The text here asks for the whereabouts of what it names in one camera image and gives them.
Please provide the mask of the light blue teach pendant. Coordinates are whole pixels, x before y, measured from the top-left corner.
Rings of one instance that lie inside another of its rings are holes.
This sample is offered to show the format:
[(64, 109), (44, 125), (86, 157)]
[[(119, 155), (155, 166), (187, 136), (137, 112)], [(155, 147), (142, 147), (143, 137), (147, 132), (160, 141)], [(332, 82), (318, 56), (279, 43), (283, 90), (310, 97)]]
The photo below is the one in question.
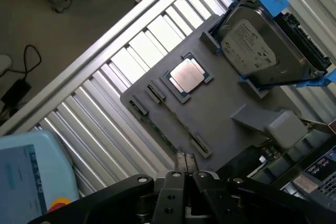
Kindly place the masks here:
[(0, 224), (27, 224), (78, 199), (72, 162), (52, 133), (0, 137)]

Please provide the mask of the silver CPU chip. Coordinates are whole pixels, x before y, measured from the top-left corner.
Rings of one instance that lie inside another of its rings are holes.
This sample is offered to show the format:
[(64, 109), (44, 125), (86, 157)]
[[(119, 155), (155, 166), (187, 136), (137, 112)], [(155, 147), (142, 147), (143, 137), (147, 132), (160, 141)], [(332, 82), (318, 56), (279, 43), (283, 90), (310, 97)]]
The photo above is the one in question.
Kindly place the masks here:
[(186, 58), (171, 72), (169, 81), (182, 93), (189, 93), (205, 80), (205, 71), (194, 58)]

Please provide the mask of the gray plastic parts rack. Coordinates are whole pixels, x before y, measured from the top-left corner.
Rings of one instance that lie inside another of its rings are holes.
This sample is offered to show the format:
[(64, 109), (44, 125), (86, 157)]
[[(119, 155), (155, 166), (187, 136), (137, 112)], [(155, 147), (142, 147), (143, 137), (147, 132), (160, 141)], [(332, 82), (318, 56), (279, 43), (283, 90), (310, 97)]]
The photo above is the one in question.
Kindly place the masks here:
[[(274, 113), (299, 112), (280, 88), (259, 98), (251, 87), (239, 83), (238, 74), (224, 57), (208, 49), (208, 32), (218, 20), (217, 15), (208, 18), (120, 97), (152, 136), (162, 142), (141, 121), (130, 100), (135, 99), (149, 111), (149, 118), (178, 152), (194, 154), (200, 169), (214, 172), (246, 148), (269, 140), (233, 120), (243, 106)], [(198, 62), (205, 71), (205, 80), (189, 93), (180, 93), (169, 77), (186, 58)]]

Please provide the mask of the silver hard disk drive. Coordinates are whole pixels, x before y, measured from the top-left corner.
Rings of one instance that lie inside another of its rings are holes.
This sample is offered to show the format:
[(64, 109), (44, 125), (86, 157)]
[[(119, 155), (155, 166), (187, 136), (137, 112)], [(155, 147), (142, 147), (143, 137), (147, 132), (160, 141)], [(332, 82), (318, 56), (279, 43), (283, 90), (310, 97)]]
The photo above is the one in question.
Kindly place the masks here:
[(259, 0), (240, 0), (218, 30), (227, 60), (257, 87), (294, 84), (327, 74), (331, 60), (290, 12), (272, 17)]

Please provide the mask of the green RAM stick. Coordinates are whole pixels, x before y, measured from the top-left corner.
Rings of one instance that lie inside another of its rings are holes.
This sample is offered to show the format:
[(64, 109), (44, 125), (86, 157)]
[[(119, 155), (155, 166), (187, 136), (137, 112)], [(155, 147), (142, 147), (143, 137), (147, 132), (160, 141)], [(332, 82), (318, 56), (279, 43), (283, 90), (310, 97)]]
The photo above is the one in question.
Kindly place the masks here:
[(155, 133), (162, 142), (168, 146), (169, 149), (173, 153), (178, 153), (178, 149), (171, 143), (171, 141), (164, 135), (164, 133), (157, 127), (156, 124), (152, 122), (152, 120), (149, 118), (149, 111), (138, 101), (135, 99), (130, 100), (129, 102), (131, 106), (137, 111), (137, 113), (140, 115), (141, 121), (143, 121), (144, 124), (146, 124), (147, 128), (150, 129), (153, 133)]

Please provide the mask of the black graphics card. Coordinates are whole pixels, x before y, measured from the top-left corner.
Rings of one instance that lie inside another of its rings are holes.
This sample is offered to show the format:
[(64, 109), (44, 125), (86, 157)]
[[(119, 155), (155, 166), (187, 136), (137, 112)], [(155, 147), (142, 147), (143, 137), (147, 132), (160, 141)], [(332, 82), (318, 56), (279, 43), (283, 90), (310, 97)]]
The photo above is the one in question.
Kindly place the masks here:
[(250, 146), (222, 166), (220, 179), (251, 178), (336, 212), (336, 119), (305, 120), (308, 135), (285, 150), (271, 140)]

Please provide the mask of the black power adapter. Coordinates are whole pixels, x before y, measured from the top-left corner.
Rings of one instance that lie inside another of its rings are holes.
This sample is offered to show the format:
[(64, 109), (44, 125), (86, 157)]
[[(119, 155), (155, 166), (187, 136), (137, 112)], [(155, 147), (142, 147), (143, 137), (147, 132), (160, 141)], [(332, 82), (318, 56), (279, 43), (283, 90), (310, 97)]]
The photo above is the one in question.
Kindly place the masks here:
[(4, 107), (12, 108), (22, 100), (31, 88), (31, 85), (25, 79), (18, 79), (0, 100), (3, 102)]

